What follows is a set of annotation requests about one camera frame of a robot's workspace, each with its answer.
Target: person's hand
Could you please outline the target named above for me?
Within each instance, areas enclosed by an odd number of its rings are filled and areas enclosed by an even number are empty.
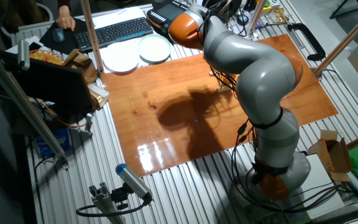
[[[74,31],[75,20],[70,15],[68,6],[59,8],[59,18],[56,20],[56,25],[62,29],[71,29],[71,31]]]

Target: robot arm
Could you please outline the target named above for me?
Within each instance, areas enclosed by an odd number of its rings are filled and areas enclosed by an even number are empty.
[[[177,44],[203,50],[214,69],[240,74],[239,103],[257,131],[253,187],[266,198],[285,199],[310,171],[308,160],[295,152],[298,122],[291,111],[280,107],[281,99],[300,81],[301,60],[228,31],[211,14],[205,7],[190,6],[172,22],[168,33]]]

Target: white plate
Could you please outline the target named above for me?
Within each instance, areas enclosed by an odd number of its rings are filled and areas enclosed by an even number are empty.
[[[110,45],[103,53],[104,66],[110,72],[128,72],[139,63],[139,53],[133,42],[118,42]]]
[[[171,43],[161,35],[146,35],[137,46],[140,58],[147,63],[160,63],[171,54]]]

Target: orange cable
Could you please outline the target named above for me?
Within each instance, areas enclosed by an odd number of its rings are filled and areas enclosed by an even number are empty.
[[[60,120],[58,117],[56,117],[55,114],[49,109],[49,107],[48,107],[46,104],[44,104],[44,106],[45,106],[46,109],[49,111],[49,113],[52,114],[53,118],[55,118],[55,119],[56,119],[57,121],[59,121],[60,123],[62,123],[62,124],[64,124],[64,125],[68,126],[69,128],[80,128],[80,127],[83,127],[83,126],[85,126],[85,125],[87,124],[87,123],[81,124],[81,125],[71,125],[71,124],[67,124],[67,123],[65,123],[64,121]]]

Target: keyboard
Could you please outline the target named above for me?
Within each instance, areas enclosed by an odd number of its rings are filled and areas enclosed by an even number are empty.
[[[115,42],[138,38],[152,33],[153,29],[144,17],[96,29],[99,48],[107,47]],[[90,35],[88,32],[75,34],[74,38],[80,52],[85,53],[92,51]]]

